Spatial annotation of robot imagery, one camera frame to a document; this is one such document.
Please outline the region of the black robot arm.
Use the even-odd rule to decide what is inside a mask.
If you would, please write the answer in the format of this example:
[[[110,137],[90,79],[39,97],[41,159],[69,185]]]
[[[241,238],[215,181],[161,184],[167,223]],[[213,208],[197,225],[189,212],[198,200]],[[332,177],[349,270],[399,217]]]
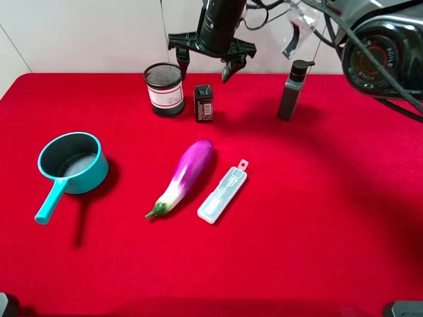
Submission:
[[[180,68],[187,70],[190,53],[224,62],[223,81],[245,67],[256,46],[237,39],[235,32],[249,10],[275,9],[278,1],[204,1],[193,32],[169,34]],[[315,30],[314,14],[325,18],[328,37],[348,82],[358,91],[380,99],[422,101],[421,1],[289,1],[293,36],[284,50],[291,57]]]

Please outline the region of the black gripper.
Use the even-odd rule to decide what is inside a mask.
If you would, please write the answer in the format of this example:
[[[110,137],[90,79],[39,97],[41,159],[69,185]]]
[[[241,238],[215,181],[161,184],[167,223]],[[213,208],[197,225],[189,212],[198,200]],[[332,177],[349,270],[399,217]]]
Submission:
[[[223,83],[246,66],[246,56],[255,56],[253,43],[235,37],[245,5],[243,0],[203,1],[196,31],[168,35],[168,49],[176,50],[183,81],[190,64],[190,51],[221,59],[225,64]]]

